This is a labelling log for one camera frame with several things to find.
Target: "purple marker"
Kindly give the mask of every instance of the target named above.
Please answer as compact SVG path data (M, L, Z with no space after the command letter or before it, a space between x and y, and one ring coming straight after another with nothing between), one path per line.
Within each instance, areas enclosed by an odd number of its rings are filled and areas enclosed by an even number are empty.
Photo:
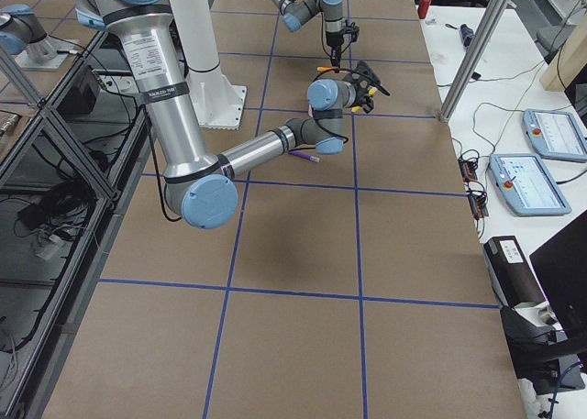
M307 153L303 153L302 151L290 150L289 154L297 156L298 158L302 158L304 160L311 160L312 162L320 162L320 158L318 158L317 156L308 155Z

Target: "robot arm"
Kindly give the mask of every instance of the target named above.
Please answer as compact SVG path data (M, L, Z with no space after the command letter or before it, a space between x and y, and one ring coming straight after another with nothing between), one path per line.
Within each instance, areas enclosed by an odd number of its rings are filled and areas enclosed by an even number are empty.
M104 27L120 38L167 161L163 173L166 202L192 226L218 227L234 214L238 194L231 179L236 175L302 143L316 144L324 154L340 152L342 108L369 104L370 95L365 94L359 78L316 81L308 90L314 119L291 120L215 155L206 148L177 61L169 33L172 10L165 0L78 3L78 15L85 25Z
M27 50L28 56L37 63L57 56L35 13L23 4L0 9L0 44L11 55Z
M344 36L350 36L350 43L357 41L359 36L359 27L354 22L343 20L343 0L272 1L279 9L283 23L292 32L297 31L314 16L323 13L327 45L330 47L330 62L332 66L340 66Z

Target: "white desk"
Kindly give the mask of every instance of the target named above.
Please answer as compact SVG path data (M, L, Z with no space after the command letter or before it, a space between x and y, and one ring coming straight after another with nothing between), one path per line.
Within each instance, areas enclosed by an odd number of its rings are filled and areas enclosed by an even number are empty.
M476 30L481 21L483 11L484 9L482 8L432 6L428 11L426 21L421 22L439 85L452 82L465 55L465 49L461 45L458 30L447 28L445 24L448 23L459 27L461 24L466 23ZM535 33L528 34L514 10L506 10L482 55L476 72L482 75L482 79L495 79L512 77L531 69L542 61L542 56L530 37L534 37L534 35ZM481 103L489 102L506 109L519 110L527 108L558 109L569 105L570 102L564 94L546 92L542 88L539 79L546 68L546 64L538 65L533 71L524 73L513 80L470 83L449 121L452 136L463 144L464 150L477 149L482 155L489 155L492 150L491 146L472 132L473 112ZM529 90L518 105L522 94L528 87ZM440 96L443 99L448 90L448 87L439 88ZM563 110L576 115L572 107ZM521 113L511 114L510 112L484 105L475 116L476 129L495 143L509 116L511 118L507 122L503 137L497 145L497 153L533 152L522 127ZM456 143L455 150L459 154L460 147ZM494 236L515 235L522 250L529 256L572 219L587 209L587 200L585 200L585 192L587 192L586 174L577 181L560 186L572 207L570 215L517 217L506 207L500 193L494 188L493 182L485 181L487 162L487 158L482 158L477 170L478 176L486 185L489 195L489 217L485 218L484 221L485 229L481 242L485 242ZM585 164L554 160L546 160L546 164L557 181L569 179L585 168ZM546 398L548 396L540 397L545 407L548 406ZM560 404L555 408L555 417L557 419L583 419L585 417L585 412L587 412L587 391L562 393L558 399Z

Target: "blue and white device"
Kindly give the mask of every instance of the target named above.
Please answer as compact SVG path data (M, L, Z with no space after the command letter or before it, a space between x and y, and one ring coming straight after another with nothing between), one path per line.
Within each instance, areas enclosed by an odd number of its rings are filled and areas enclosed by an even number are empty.
M570 205L536 153L492 155L489 169L516 215L567 215Z
M572 114L528 109L524 126L532 147L543 158L587 162L587 141Z

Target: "black box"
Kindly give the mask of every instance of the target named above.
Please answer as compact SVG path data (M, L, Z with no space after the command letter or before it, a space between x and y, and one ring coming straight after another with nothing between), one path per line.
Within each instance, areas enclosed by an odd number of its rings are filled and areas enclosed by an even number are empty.
M510 307L534 307L544 294L514 236L492 237L483 245L493 288Z

